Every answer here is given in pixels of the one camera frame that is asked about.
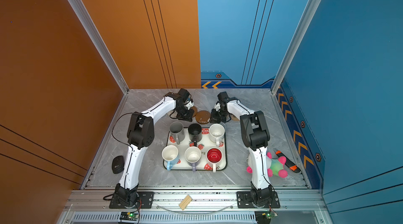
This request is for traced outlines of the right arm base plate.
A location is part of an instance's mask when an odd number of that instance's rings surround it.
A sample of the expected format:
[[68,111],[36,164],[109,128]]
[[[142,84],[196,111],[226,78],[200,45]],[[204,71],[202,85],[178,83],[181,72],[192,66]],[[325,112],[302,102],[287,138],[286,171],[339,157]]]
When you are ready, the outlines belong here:
[[250,191],[238,191],[236,195],[237,195],[237,206],[240,209],[246,209],[246,208],[279,209],[281,207],[277,192],[274,192],[274,195],[272,197],[269,197],[268,200],[264,200],[262,202],[263,205],[262,204],[256,205],[253,203]]

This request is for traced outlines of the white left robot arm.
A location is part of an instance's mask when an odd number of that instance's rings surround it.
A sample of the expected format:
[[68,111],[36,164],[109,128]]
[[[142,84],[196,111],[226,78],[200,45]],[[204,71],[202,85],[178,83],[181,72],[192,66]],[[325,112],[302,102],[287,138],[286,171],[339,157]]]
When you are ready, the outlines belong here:
[[155,137],[154,125],[168,112],[177,113],[177,120],[191,122],[194,102],[186,89],[167,93],[156,105],[142,112],[131,113],[127,131],[128,152],[124,170],[112,195],[110,208],[134,208],[140,197],[137,194],[139,173],[145,152]]

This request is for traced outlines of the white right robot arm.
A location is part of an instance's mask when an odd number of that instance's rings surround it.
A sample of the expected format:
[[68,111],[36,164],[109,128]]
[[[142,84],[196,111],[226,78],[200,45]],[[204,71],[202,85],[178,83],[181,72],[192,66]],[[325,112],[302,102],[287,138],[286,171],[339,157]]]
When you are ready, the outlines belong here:
[[232,114],[240,120],[241,138],[249,150],[248,161],[253,171],[250,195],[253,204],[262,208],[269,204],[275,194],[268,176],[266,158],[270,133],[264,113],[247,108],[239,99],[230,98],[226,92],[219,93],[217,98],[218,101],[211,111],[211,119],[214,123],[226,123],[230,121]]

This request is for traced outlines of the cork paw print coaster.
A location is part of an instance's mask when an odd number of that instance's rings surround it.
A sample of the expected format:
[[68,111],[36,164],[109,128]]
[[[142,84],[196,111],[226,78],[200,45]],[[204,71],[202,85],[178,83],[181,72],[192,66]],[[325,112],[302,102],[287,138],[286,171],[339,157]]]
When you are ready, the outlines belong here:
[[233,121],[239,121],[239,119],[236,116],[234,116],[233,114],[230,114],[230,117]]

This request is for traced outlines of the light brown wooden round coaster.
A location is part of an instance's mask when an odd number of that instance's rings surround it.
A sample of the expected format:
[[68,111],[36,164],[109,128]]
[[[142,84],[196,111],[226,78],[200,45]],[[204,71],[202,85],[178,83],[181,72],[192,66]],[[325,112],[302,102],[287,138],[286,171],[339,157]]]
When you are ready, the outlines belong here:
[[193,110],[193,115],[192,117],[196,117],[197,113],[198,113],[198,109],[195,106],[192,106],[191,109]]

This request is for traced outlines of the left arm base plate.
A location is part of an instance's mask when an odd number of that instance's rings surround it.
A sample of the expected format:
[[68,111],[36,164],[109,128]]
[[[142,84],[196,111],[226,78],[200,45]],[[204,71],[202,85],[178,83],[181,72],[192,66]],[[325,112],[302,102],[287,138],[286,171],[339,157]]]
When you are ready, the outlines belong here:
[[118,196],[113,195],[110,202],[110,209],[151,209],[154,200],[153,191],[140,191],[136,194],[133,203],[126,203]]

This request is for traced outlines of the dark brown wooden round coaster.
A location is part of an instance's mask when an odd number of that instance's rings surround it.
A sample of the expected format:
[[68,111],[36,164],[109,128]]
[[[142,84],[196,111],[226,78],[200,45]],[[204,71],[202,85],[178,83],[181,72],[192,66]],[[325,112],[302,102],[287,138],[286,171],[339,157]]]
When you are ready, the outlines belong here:
[[211,113],[206,110],[198,111],[195,118],[199,124],[208,124],[211,120]]

